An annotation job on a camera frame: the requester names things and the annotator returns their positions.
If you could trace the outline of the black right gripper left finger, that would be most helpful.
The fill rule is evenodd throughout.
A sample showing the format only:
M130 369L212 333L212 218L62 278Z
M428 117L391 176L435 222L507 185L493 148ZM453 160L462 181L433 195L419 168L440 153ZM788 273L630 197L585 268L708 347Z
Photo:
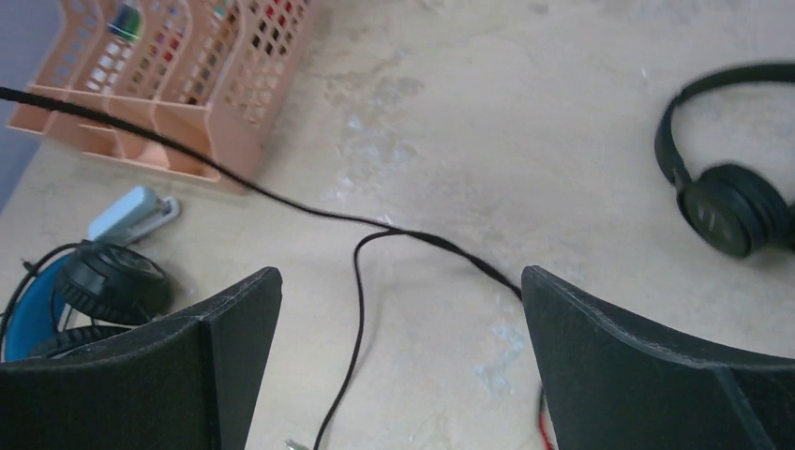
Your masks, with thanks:
M265 267L69 355L3 364L2 447L244 448L281 300Z

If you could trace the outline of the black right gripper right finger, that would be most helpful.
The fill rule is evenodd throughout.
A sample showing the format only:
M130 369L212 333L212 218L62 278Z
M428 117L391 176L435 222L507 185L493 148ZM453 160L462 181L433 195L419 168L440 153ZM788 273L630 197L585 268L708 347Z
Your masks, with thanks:
M794 362L694 337L539 266L522 299L561 449L790 449Z

